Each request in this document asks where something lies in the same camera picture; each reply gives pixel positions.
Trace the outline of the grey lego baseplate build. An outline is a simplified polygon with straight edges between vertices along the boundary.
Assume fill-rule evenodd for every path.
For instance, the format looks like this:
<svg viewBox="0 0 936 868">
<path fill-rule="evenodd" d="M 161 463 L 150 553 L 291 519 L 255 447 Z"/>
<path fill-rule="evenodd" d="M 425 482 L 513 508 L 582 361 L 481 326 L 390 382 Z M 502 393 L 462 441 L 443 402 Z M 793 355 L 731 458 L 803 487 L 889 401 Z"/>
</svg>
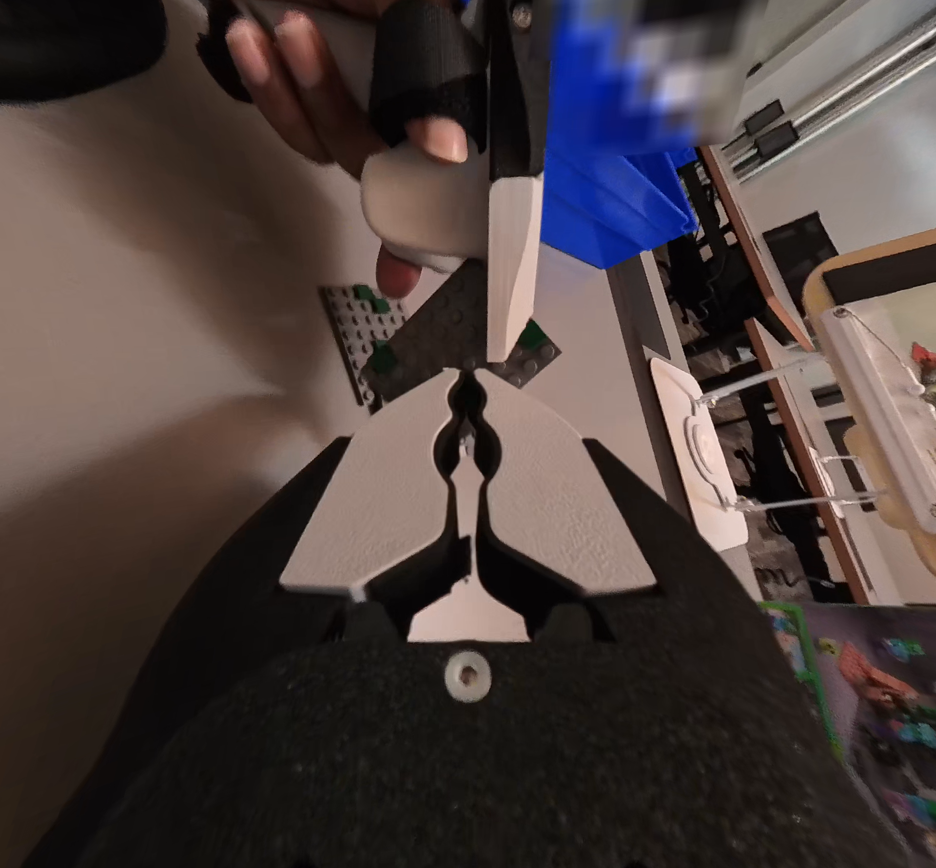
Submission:
<svg viewBox="0 0 936 868">
<path fill-rule="evenodd" d="M 374 350 L 407 321 L 404 301 L 388 298 L 364 283 L 320 286 L 318 294 L 357 404 L 369 413 L 375 412 L 381 399 L 366 382 L 363 371 Z"/>
</svg>

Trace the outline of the colourful lego box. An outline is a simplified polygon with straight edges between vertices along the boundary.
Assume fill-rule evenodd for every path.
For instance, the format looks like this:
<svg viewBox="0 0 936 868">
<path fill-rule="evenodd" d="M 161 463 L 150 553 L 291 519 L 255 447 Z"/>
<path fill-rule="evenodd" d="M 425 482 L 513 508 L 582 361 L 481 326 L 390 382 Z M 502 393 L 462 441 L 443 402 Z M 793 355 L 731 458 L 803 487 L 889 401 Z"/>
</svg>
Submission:
<svg viewBox="0 0 936 868">
<path fill-rule="evenodd" d="M 935 607 L 762 601 L 839 759 L 911 866 L 935 865 Z"/>
</svg>

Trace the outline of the white stand base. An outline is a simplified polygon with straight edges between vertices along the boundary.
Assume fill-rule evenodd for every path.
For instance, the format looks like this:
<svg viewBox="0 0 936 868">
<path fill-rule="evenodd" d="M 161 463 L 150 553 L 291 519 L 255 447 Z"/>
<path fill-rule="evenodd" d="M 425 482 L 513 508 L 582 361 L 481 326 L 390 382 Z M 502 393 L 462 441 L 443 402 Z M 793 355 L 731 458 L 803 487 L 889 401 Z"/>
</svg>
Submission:
<svg viewBox="0 0 936 868">
<path fill-rule="evenodd" d="M 824 497 L 784 500 L 779 504 L 752 503 L 738 494 L 731 480 L 710 411 L 728 396 L 776 381 L 788 374 L 801 373 L 816 362 L 823 361 L 822 354 L 808 352 L 797 356 L 791 363 L 705 393 L 687 371 L 661 357 L 649 358 L 649 373 L 676 457 L 692 520 L 699 534 L 716 552 L 724 553 L 747 543 L 745 515 L 749 512 L 787 509 L 803 504 L 829 504 L 836 516 L 843 516 L 846 506 L 858 506 L 878 499 L 879 493 L 876 491 L 835 494 L 825 464 L 843 462 L 846 457 L 822 456 L 812 446 L 807 451 L 812 464 L 819 466 L 822 487 L 828 492 Z"/>
</svg>

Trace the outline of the wood-rimmed panel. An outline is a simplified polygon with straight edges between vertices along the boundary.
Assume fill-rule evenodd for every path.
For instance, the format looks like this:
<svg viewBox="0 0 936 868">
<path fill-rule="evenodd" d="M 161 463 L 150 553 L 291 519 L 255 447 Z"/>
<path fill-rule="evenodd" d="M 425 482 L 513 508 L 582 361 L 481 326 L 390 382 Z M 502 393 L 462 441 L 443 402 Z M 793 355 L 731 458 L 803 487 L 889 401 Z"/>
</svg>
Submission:
<svg viewBox="0 0 936 868">
<path fill-rule="evenodd" d="M 845 437 L 883 523 L 934 574 L 934 405 L 909 330 L 934 323 L 934 237 L 921 231 L 833 257 L 802 301 L 855 425 Z"/>
</svg>

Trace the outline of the silver metal rails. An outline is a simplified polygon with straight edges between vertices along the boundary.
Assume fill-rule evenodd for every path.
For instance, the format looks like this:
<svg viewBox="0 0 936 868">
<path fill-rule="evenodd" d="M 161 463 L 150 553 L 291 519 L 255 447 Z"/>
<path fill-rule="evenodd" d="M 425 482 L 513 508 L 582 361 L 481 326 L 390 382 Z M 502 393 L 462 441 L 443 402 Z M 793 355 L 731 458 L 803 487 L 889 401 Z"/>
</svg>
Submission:
<svg viewBox="0 0 936 868">
<path fill-rule="evenodd" d="M 918 20 L 804 100 L 775 100 L 749 115 L 721 151 L 743 183 L 869 109 L 935 65 L 935 15 Z"/>
</svg>

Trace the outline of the blue plastic storage bin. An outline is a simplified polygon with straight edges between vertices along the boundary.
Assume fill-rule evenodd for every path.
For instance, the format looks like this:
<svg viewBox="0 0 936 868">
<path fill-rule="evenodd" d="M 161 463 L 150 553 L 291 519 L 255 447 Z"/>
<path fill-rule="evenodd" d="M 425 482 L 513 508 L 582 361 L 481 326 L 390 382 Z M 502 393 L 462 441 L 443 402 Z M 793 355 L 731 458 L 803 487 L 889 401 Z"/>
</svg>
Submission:
<svg viewBox="0 0 936 868">
<path fill-rule="evenodd" d="M 693 232 L 695 125 L 610 22 L 553 32 L 541 239 L 607 269 Z"/>
</svg>

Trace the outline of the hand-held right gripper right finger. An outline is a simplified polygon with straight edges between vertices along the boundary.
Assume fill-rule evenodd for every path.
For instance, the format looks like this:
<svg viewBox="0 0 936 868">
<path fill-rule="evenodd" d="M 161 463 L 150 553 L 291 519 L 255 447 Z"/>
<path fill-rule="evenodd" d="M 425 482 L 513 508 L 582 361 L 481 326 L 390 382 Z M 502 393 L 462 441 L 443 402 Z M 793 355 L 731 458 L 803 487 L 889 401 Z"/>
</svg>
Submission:
<svg viewBox="0 0 936 868">
<path fill-rule="evenodd" d="M 535 397 L 474 375 L 475 534 L 485 591 L 534 639 L 553 609 L 657 583 L 586 442 Z"/>
</svg>

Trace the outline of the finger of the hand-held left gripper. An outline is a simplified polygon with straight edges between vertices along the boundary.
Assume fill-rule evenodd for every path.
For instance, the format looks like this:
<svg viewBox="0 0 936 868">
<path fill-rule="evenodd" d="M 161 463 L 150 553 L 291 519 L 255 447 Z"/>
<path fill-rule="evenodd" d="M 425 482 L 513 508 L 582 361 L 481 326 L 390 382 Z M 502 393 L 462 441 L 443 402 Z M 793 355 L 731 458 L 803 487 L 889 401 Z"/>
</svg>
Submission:
<svg viewBox="0 0 936 868">
<path fill-rule="evenodd" d="M 532 318 L 544 177 L 498 179 L 488 196 L 487 360 L 506 361 Z"/>
</svg>

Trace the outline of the brown-edged white table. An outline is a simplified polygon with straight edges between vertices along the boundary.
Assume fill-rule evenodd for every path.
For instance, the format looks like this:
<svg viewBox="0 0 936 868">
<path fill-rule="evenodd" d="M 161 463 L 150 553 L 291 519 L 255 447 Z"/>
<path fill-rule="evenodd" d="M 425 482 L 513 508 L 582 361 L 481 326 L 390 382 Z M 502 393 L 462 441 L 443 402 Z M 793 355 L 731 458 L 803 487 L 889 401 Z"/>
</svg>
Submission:
<svg viewBox="0 0 936 868">
<path fill-rule="evenodd" d="M 806 344 L 804 316 L 793 291 L 781 279 L 764 238 L 772 230 L 817 211 L 838 254 L 849 257 L 872 246 L 909 237 L 913 244 L 934 239 L 932 167 L 874 152 L 871 142 L 831 138 L 830 151 L 805 150 L 749 182 L 734 175 L 720 146 L 703 147 L 700 159 L 721 197 L 726 216 L 738 228 L 739 243 L 766 284 L 774 315 L 793 338 Z M 934 603 L 934 576 L 920 561 L 910 537 L 878 515 L 858 507 L 844 509 L 848 557 L 838 559 L 856 579 L 857 600 L 885 605 Z"/>
</svg>

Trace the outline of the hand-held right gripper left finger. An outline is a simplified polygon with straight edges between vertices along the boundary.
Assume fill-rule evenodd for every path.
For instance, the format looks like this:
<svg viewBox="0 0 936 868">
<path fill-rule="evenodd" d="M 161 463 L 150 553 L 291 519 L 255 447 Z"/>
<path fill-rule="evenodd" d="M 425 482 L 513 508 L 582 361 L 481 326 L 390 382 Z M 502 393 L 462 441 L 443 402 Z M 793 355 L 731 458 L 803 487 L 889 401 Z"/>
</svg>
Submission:
<svg viewBox="0 0 936 868">
<path fill-rule="evenodd" d="M 443 370 L 350 439 L 280 575 L 285 590 L 377 603 L 406 639 L 415 616 L 471 573 L 451 481 L 461 381 Z"/>
</svg>

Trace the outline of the large dark grey lego plate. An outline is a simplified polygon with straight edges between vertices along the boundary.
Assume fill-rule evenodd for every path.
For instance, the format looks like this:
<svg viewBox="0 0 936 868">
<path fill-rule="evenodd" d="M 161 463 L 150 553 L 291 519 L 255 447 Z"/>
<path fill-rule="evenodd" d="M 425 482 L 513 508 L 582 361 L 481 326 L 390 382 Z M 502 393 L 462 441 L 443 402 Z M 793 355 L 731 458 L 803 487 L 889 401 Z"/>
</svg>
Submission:
<svg viewBox="0 0 936 868">
<path fill-rule="evenodd" d="M 362 370 L 363 381 L 389 403 L 442 370 L 490 371 L 521 389 L 561 355 L 537 322 L 529 321 L 505 361 L 487 358 L 487 267 L 466 261 L 384 343 Z"/>
</svg>

